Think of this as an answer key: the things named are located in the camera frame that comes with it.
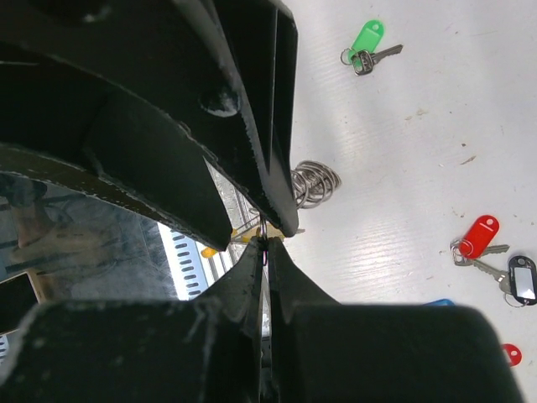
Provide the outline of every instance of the key tag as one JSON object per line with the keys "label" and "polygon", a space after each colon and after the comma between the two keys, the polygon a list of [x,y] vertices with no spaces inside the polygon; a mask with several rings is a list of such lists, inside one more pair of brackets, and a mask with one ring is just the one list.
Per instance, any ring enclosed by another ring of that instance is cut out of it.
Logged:
{"label": "key tag", "polygon": [[361,67],[362,64],[359,58],[352,57],[361,50],[366,50],[369,53],[374,53],[377,45],[384,36],[384,25],[377,19],[367,21],[358,34],[356,40],[350,48],[342,51],[340,60],[344,65],[354,65]]}
{"label": "key tag", "polygon": [[462,238],[459,252],[467,259],[477,259],[483,254],[500,229],[500,223],[493,216],[480,216]]}
{"label": "key tag", "polygon": [[537,304],[537,268],[532,259],[514,256],[509,260],[509,283],[513,298],[523,306]]}

